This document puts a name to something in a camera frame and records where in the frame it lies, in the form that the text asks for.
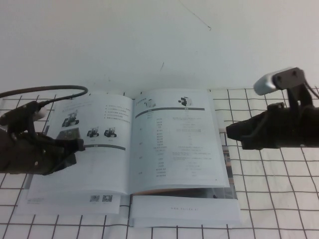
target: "book page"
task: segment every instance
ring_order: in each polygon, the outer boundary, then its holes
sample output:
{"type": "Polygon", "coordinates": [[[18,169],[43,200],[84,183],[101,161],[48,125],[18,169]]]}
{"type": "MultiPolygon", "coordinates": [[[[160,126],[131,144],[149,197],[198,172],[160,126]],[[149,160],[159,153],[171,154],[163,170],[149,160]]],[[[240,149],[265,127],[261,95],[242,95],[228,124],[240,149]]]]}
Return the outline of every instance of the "book page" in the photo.
{"type": "Polygon", "coordinates": [[[81,138],[85,151],[77,163],[50,175],[35,175],[29,195],[68,191],[128,192],[133,100],[92,94],[62,101],[50,117],[47,135],[81,138]]]}
{"type": "Polygon", "coordinates": [[[207,91],[156,90],[134,101],[130,192],[229,187],[207,91]]]}
{"type": "Polygon", "coordinates": [[[29,187],[33,175],[28,175],[22,195],[18,200],[17,215],[87,215],[87,214],[118,214],[120,195],[107,193],[73,193],[50,195],[48,197],[33,197],[29,187]]]}

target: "black grid line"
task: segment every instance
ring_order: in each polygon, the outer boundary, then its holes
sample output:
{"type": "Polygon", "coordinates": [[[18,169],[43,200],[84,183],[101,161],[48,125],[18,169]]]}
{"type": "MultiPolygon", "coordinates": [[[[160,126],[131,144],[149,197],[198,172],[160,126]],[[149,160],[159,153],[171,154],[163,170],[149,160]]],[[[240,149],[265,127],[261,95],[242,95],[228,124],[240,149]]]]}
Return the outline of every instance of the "black grid line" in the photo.
{"type": "Polygon", "coordinates": [[[319,209],[295,209],[295,208],[263,208],[263,209],[241,209],[243,211],[272,211],[272,210],[286,210],[286,211],[304,211],[304,212],[319,212],[319,209]]]}
{"type": "Polygon", "coordinates": [[[131,204],[132,204],[132,195],[130,195],[130,206],[129,206],[129,215],[128,215],[128,223],[126,227],[126,236],[125,238],[128,239],[128,233],[129,233],[129,226],[130,226],[130,213],[131,213],[131,204]]]}
{"type": "Polygon", "coordinates": [[[203,224],[201,225],[201,239],[204,239],[204,229],[203,229],[203,224]]]}
{"type": "Polygon", "coordinates": [[[289,180],[289,183],[290,183],[290,186],[291,186],[291,189],[293,190],[293,194],[294,194],[294,197],[295,197],[295,201],[296,201],[296,205],[297,205],[297,209],[298,209],[298,214],[299,214],[299,218],[300,218],[300,222],[301,222],[301,225],[303,227],[303,231],[304,231],[304,234],[305,234],[305,237],[306,239],[308,238],[307,237],[307,233],[305,231],[305,227],[304,227],[304,223],[303,223],[303,219],[301,217],[301,213],[300,213],[300,208],[299,208],[299,205],[298,205],[298,200],[297,200],[297,196],[296,196],[296,193],[295,193],[295,190],[294,190],[294,186],[291,182],[291,179],[290,179],[290,175],[289,175],[289,172],[288,172],[288,168],[287,168],[287,165],[286,165],[286,161],[285,161],[285,158],[284,158],[284,155],[283,155],[283,151],[281,150],[281,148],[279,149],[280,150],[280,154],[283,158],[283,162],[284,162],[284,165],[285,165],[285,169],[286,169],[286,173],[287,173],[287,176],[288,176],[288,180],[289,180]]]}
{"type": "MultiPolygon", "coordinates": [[[[245,94],[246,94],[246,99],[247,99],[249,114],[250,114],[250,117],[252,117],[251,110],[250,110],[250,105],[249,105],[249,100],[248,100],[248,96],[247,96],[247,90],[246,90],[246,89],[245,89],[245,94]]],[[[261,163],[262,163],[262,165],[263,165],[263,169],[264,169],[264,173],[265,173],[265,178],[266,178],[266,183],[267,183],[267,187],[268,187],[268,191],[269,191],[270,201],[271,201],[271,204],[272,204],[272,206],[273,206],[274,213],[275,213],[275,218],[276,218],[276,223],[277,223],[277,227],[278,227],[279,238],[281,239],[281,233],[280,233],[280,230],[279,230],[278,217],[277,217],[277,213],[276,213],[276,210],[275,210],[275,205],[274,205],[273,197],[272,197],[272,195],[271,195],[271,193],[270,193],[269,182],[268,182],[268,178],[267,178],[267,176],[266,176],[265,164],[264,164],[263,156],[262,156],[260,150],[259,150],[259,155],[260,155],[261,163]]]]}
{"type": "MultiPolygon", "coordinates": [[[[228,95],[228,103],[229,103],[231,118],[234,119],[233,112],[232,112],[232,110],[231,110],[231,104],[230,104],[230,98],[229,98],[229,90],[227,90],[227,95],[228,95]]],[[[244,171],[243,171],[243,165],[242,165],[241,161],[240,161],[240,168],[241,168],[241,172],[244,173],[244,171]]],[[[245,191],[247,191],[246,182],[245,182],[245,178],[244,178],[244,177],[243,177],[243,182],[244,182],[245,191]]],[[[249,199],[248,199],[248,194],[247,194],[247,193],[246,193],[246,198],[247,198],[248,208],[250,209],[249,199]]],[[[253,233],[254,233],[254,239],[256,239],[256,234],[255,234],[255,229],[254,229],[254,222],[253,222],[253,218],[252,218],[252,216],[251,216],[251,211],[249,211],[249,216],[250,216],[251,225],[252,225],[252,229],[253,229],[253,233]]]]}
{"type": "Polygon", "coordinates": [[[228,224],[226,224],[226,227],[227,227],[227,235],[228,235],[228,239],[230,239],[228,224]]]}
{"type": "MultiPolygon", "coordinates": [[[[268,191],[238,191],[236,190],[237,193],[269,193],[268,191]]],[[[316,193],[316,192],[307,192],[307,191],[271,191],[270,193],[316,193]]]]}
{"type": "Polygon", "coordinates": [[[106,216],[107,216],[107,215],[105,215],[105,217],[104,217],[104,223],[103,223],[103,230],[102,230],[102,237],[101,237],[101,239],[103,239],[103,237],[104,237],[104,230],[105,230],[106,216]]]}
{"type": "Polygon", "coordinates": [[[315,181],[314,181],[313,175],[311,174],[311,171],[310,171],[310,168],[309,168],[308,162],[307,162],[307,160],[306,160],[305,152],[304,152],[304,150],[303,150],[303,148],[302,148],[302,147],[300,147],[300,150],[301,150],[301,152],[303,153],[303,157],[304,157],[304,160],[303,160],[303,161],[301,160],[301,161],[306,163],[306,166],[307,166],[307,169],[308,169],[308,172],[309,172],[310,178],[311,178],[311,180],[312,180],[312,182],[313,182],[313,185],[314,185],[314,187],[315,187],[315,191],[316,191],[316,193],[317,193],[317,197],[318,197],[318,200],[319,200],[319,194],[318,194],[317,186],[316,186],[316,184],[315,184],[315,181]]]}
{"type": "MultiPolygon", "coordinates": [[[[18,99],[18,103],[16,104],[16,107],[15,107],[15,108],[18,108],[18,105],[19,105],[19,103],[20,103],[20,101],[21,101],[21,97],[22,97],[22,96],[20,96],[20,98],[18,99]]],[[[3,179],[2,179],[1,184],[0,184],[0,188],[2,187],[2,184],[3,184],[3,182],[4,182],[5,177],[6,177],[6,173],[5,173],[4,176],[3,176],[3,179]]]]}
{"type": "Polygon", "coordinates": [[[56,217],[56,220],[55,220],[55,224],[54,224],[54,228],[53,228],[53,233],[52,233],[52,237],[51,237],[51,239],[53,239],[53,238],[54,238],[55,229],[56,229],[56,224],[58,223],[58,220],[59,220],[59,215],[56,217]]]}
{"type": "MultiPolygon", "coordinates": [[[[18,225],[18,226],[31,226],[31,223],[0,223],[0,225],[18,225]]],[[[55,224],[33,224],[34,226],[54,226],[55,224]]],[[[64,226],[64,227],[103,227],[103,225],[79,225],[79,224],[57,224],[57,226],[64,226]]],[[[123,226],[127,227],[126,224],[111,224],[105,225],[105,227],[115,227],[115,226],[123,226]]],[[[171,228],[176,229],[176,227],[153,227],[153,228],[171,228]]],[[[202,227],[178,227],[179,229],[201,229],[202,227]]],[[[278,230],[277,227],[275,228],[263,228],[263,227],[253,227],[254,229],[268,229],[268,230],[278,230]]],[[[245,228],[228,228],[228,230],[244,230],[244,229],[253,229],[252,227],[245,227],[245,228]]],[[[225,230],[227,228],[218,228],[218,227],[203,227],[203,229],[211,229],[211,230],[225,230]]],[[[287,231],[319,231],[319,229],[291,229],[291,228],[279,228],[280,230],[287,230],[287,231]]]]}
{"type": "MultiPolygon", "coordinates": [[[[19,200],[20,194],[21,194],[21,192],[22,192],[23,185],[24,185],[24,183],[25,183],[26,177],[27,177],[27,174],[26,174],[26,175],[25,175],[25,177],[24,177],[23,183],[22,183],[21,188],[20,188],[20,190],[19,190],[19,194],[18,194],[18,197],[17,197],[17,199],[16,199],[16,201],[15,201],[14,206],[16,206],[16,205],[17,205],[17,203],[18,203],[18,200],[19,200]]],[[[3,234],[2,239],[4,239],[5,234],[6,234],[7,230],[8,230],[8,227],[9,227],[9,225],[10,225],[10,221],[11,221],[11,218],[12,218],[13,213],[14,213],[14,209],[15,209],[15,207],[13,207],[13,209],[12,209],[12,212],[11,212],[11,215],[10,215],[9,221],[8,221],[8,223],[7,223],[7,225],[6,225],[6,228],[5,228],[5,231],[4,231],[4,234],[3,234]]]]}
{"type": "Polygon", "coordinates": [[[31,229],[32,229],[32,225],[33,225],[34,219],[35,219],[35,215],[33,215],[33,219],[32,219],[31,225],[30,225],[28,237],[26,239],[29,239],[29,237],[30,237],[30,233],[31,233],[31,229]]]}
{"type": "Polygon", "coordinates": [[[311,180],[312,180],[312,182],[313,182],[313,184],[314,184],[315,191],[316,191],[316,193],[317,193],[317,197],[318,197],[318,200],[319,200],[319,194],[318,194],[317,186],[316,186],[316,184],[315,184],[315,181],[314,181],[313,176],[311,175],[311,172],[310,172],[310,169],[309,169],[309,165],[308,165],[308,162],[307,162],[307,160],[306,160],[305,153],[304,153],[304,151],[303,151],[303,148],[302,148],[302,147],[301,147],[300,149],[301,149],[301,152],[303,153],[303,157],[304,157],[304,160],[305,160],[305,162],[306,162],[308,172],[309,172],[310,177],[311,177],[311,180]]]}
{"type": "MultiPolygon", "coordinates": [[[[251,161],[251,162],[260,162],[260,159],[237,159],[237,158],[231,158],[230,161],[251,161]]],[[[283,162],[279,159],[267,159],[264,160],[266,162],[283,162]]],[[[304,162],[304,160],[286,160],[287,162],[304,162]]],[[[319,162],[319,160],[307,160],[307,162],[319,162]]]]}
{"type": "Polygon", "coordinates": [[[78,229],[78,234],[76,235],[76,239],[78,239],[79,235],[80,235],[80,228],[81,228],[82,218],[83,218],[83,215],[81,215],[81,218],[80,218],[79,229],[78,229]]]}
{"type": "Polygon", "coordinates": [[[255,174],[233,174],[234,176],[247,176],[247,177],[301,177],[301,178],[309,178],[307,175],[280,175],[280,174],[266,174],[266,175],[255,175],[255,174]]]}

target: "table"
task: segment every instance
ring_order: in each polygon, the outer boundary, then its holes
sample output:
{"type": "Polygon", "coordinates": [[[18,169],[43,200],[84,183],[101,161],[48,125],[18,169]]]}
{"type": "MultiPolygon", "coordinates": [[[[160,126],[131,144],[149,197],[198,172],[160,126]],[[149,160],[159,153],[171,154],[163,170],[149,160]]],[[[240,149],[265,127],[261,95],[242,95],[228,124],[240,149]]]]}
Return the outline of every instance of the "table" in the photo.
{"type": "MultiPolygon", "coordinates": [[[[268,104],[287,102],[277,91],[258,96],[252,89],[211,90],[215,109],[227,125],[264,111],[268,104]]],[[[52,99],[54,93],[29,93],[0,102],[0,114],[34,99],[52,99]]],[[[54,105],[49,106],[49,114],[54,105]]],[[[42,131],[47,119],[35,123],[42,131]]],[[[319,149],[282,148],[242,150],[227,139],[243,224],[231,228],[146,228],[128,224],[129,197],[120,215],[17,216],[13,214],[26,175],[0,175],[0,238],[3,239],[312,239],[319,238],[319,149]]]]}

